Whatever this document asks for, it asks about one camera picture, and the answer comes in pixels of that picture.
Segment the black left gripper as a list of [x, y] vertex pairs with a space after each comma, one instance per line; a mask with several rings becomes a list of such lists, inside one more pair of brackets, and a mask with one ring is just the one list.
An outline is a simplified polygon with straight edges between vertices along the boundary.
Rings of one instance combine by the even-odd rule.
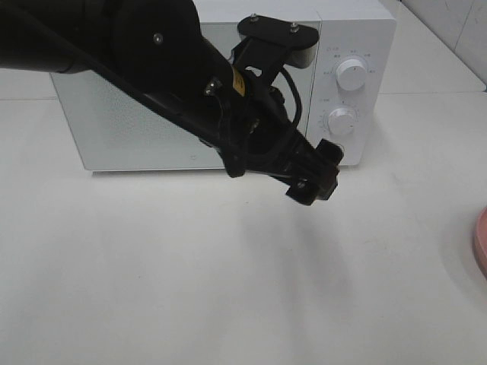
[[328, 200], [338, 186], [342, 149], [322, 139], [317, 152], [325, 161], [316, 180], [316, 151], [299, 131], [303, 103], [288, 69], [278, 72], [294, 100], [294, 115], [285, 108], [281, 90], [248, 70], [229, 68], [211, 73], [202, 86], [208, 114], [214, 119], [212, 139], [224, 170], [232, 178], [247, 172], [275, 179], [296, 179], [286, 195], [301, 205]]

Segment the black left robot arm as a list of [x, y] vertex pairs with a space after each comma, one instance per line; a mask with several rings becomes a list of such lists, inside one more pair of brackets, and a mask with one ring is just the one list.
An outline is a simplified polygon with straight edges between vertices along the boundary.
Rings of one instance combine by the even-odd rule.
[[303, 106], [288, 72], [307, 67], [318, 31], [254, 14], [237, 32], [226, 58], [191, 1], [3, 1], [1, 66], [94, 71], [213, 148], [230, 177], [260, 173], [302, 205], [327, 200], [343, 152], [299, 132]]

